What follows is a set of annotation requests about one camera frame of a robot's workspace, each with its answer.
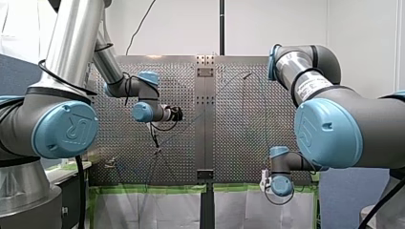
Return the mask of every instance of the white plastic sheet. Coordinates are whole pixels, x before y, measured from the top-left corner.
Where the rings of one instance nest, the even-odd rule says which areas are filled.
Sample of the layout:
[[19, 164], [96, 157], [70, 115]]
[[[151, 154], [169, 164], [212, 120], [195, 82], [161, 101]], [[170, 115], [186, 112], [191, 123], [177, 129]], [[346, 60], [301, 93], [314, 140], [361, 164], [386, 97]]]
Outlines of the white plastic sheet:
[[201, 193], [127, 193], [97, 195], [94, 229], [200, 229]]
[[[268, 194], [274, 201], [284, 201]], [[263, 192], [247, 189], [238, 192], [215, 192], [216, 229], [312, 229], [315, 227], [316, 190], [295, 192], [286, 205], [267, 201]]]

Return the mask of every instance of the perforated metal panel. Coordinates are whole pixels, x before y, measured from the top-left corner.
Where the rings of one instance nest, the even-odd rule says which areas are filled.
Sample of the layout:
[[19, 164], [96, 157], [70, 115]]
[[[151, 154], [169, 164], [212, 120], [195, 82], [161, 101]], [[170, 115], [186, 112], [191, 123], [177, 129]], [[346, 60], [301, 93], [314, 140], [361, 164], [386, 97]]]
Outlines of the perforated metal panel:
[[[124, 98], [105, 96], [104, 82], [98, 72], [93, 71], [99, 94], [95, 107], [100, 119], [96, 149], [90, 155], [95, 163], [91, 170], [94, 185], [144, 183], [155, 166], [151, 178], [154, 184], [196, 183], [196, 164], [201, 165], [196, 158], [208, 157], [213, 160], [215, 182], [259, 182], [268, 156], [267, 145], [287, 145], [291, 150], [297, 150], [292, 131], [295, 109], [288, 92], [278, 83], [266, 80], [265, 57], [217, 56], [215, 75], [206, 78], [216, 84], [216, 92], [212, 94], [215, 95], [214, 112], [202, 111], [205, 114], [197, 114], [196, 106], [201, 106], [202, 100], [196, 105], [196, 98], [202, 89], [208, 90], [206, 87], [210, 84], [201, 85], [200, 78], [196, 81], [196, 56], [122, 56], [118, 62], [131, 74], [157, 72], [160, 75], [160, 102], [180, 106], [185, 120], [172, 132], [159, 135], [159, 141], [163, 142], [162, 152], [155, 165], [156, 148], [150, 133], [145, 124], [137, 123], [131, 117], [137, 100], [130, 98], [124, 106]], [[209, 137], [198, 133], [206, 128], [204, 122], [211, 120], [214, 144], [210, 148], [207, 147], [212, 145], [209, 142], [201, 145]], [[112, 158], [116, 158], [116, 166], [106, 168], [105, 164]], [[310, 182], [305, 172], [294, 173], [293, 178]]]
[[[141, 56], [121, 57], [118, 62], [123, 71], [136, 74], [154, 71], [160, 75], [160, 103], [180, 106], [184, 116], [195, 116], [193, 58], [159, 59]], [[154, 156], [155, 145], [145, 124], [137, 123], [131, 116], [137, 102], [130, 98], [110, 98], [103, 94], [104, 81], [97, 71], [95, 107], [99, 117], [96, 150], [90, 156], [95, 162], [91, 171], [94, 185], [114, 183], [143, 183], [151, 180], [155, 184], [185, 184], [196, 182], [195, 128], [190, 120], [179, 122], [169, 133], [160, 133], [158, 141], [162, 152]], [[167, 129], [173, 123], [162, 124]], [[106, 163], [116, 158], [115, 168], [106, 168]]]
[[[216, 59], [215, 182], [259, 182], [268, 147], [298, 150], [295, 108], [279, 83], [266, 80], [266, 62], [266, 57]], [[294, 172], [293, 179], [310, 182], [308, 172]]]

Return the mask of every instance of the vertical metal post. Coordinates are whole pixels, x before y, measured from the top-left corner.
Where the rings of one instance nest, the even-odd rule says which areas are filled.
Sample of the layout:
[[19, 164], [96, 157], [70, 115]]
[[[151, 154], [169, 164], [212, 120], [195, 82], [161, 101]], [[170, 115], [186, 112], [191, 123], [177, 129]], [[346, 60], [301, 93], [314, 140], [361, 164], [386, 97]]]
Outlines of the vertical metal post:
[[225, 55], [225, 0], [220, 0], [220, 55]]
[[[78, 87], [86, 84], [104, 6], [104, 0], [63, 0], [58, 10], [45, 64], [52, 73]], [[70, 90], [46, 73], [32, 87]]]
[[203, 112], [201, 125], [203, 132], [198, 131], [198, 136], [202, 137], [203, 147], [197, 145], [197, 175], [199, 183], [206, 185], [206, 192], [202, 194], [201, 199], [201, 229], [215, 228], [215, 205], [214, 205], [214, 187], [213, 187], [213, 151], [214, 151], [214, 115], [215, 115], [215, 56], [199, 56], [197, 64], [196, 94], [197, 110]]

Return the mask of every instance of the gray joint housing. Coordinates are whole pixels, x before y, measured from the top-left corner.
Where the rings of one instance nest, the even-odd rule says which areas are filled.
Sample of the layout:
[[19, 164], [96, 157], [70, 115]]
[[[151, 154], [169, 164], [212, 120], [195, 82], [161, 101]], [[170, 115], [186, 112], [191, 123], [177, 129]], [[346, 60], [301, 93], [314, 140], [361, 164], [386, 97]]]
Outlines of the gray joint housing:
[[[59, 96], [27, 94], [24, 104], [12, 111], [0, 124], [0, 139], [3, 145], [17, 155], [37, 156], [32, 148], [35, 125], [52, 107], [70, 100]], [[8, 159], [9, 155], [0, 149], [0, 160]]]
[[[300, 53], [288, 57], [288, 53]], [[275, 56], [277, 77], [291, 86], [295, 76], [308, 68], [320, 69], [332, 84], [340, 82], [340, 67], [334, 54], [325, 47], [280, 47]], [[312, 93], [312, 98], [326, 98], [343, 107], [355, 120], [362, 135], [362, 154], [354, 167], [405, 167], [405, 103], [395, 98], [368, 99], [341, 87], [326, 87]]]
[[305, 159], [297, 154], [285, 153], [273, 157], [271, 159], [271, 173], [289, 174], [291, 171], [313, 171], [313, 168], [315, 168], [315, 172], [321, 170], [322, 167], [310, 165]]
[[345, 108], [356, 121], [363, 152], [354, 167], [405, 167], [405, 103], [399, 99], [364, 98], [351, 89], [332, 89], [315, 98], [332, 100]]
[[129, 79], [124, 76], [115, 84], [107, 84], [107, 94], [112, 97], [138, 97], [139, 102], [149, 104], [153, 111], [153, 121], [163, 121], [169, 118], [169, 111], [165, 111], [159, 104], [158, 86], [144, 82], [137, 77]]

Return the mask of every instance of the white wall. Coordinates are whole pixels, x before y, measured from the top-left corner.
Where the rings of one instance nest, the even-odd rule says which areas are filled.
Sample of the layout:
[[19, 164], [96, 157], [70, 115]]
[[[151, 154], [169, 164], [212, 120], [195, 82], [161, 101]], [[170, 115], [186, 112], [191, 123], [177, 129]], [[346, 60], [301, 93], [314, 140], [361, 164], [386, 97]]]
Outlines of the white wall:
[[395, 91], [398, 1], [329, 1], [328, 46], [341, 64], [342, 83], [366, 97]]
[[[117, 54], [125, 54], [150, 2], [116, 0], [107, 10]], [[326, 30], [324, 0], [225, 1], [227, 55], [268, 55], [275, 43], [325, 45]], [[162, 0], [152, 8], [130, 54], [213, 52], [219, 52], [219, 1]]]
[[[117, 54], [125, 54], [131, 35], [151, 0], [114, 0], [106, 11], [107, 30]], [[197, 54], [219, 51], [217, 0], [158, 0], [134, 39], [129, 54]]]
[[[398, 87], [396, 63], [400, 52], [396, 47], [400, 1], [328, 1], [328, 46], [339, 59], [342, 84], [363, 96], [380, 97], [393, 93]], [[378, 201], [387, 178], [388, 171], [378, 169], [323, 173], [320, 182], [322, 228], [357, 228], [359, 212]]]
[[326, 45], [325, 0], [227, 0], [225, 3], [225, 53], [228, 55], [268, 55], [277, 43]]
[[[117, 54], [125, 54], [150, 3], [114, 0], [106, 10], [107, 29]], [[46, 56], [55, 13], [47, 0], [0, 0], [0, 28], [7, 4], [9, 16], [0, 53], [36, 63]], [[268, 55], [275, 43], [325, 45], [327, 41], [325, 0], [227, 0], [225, 16], [225, 52], [229, 55]], [[159, 0], [129, 53], [213, 52], [219, 52], [219, 0]]]

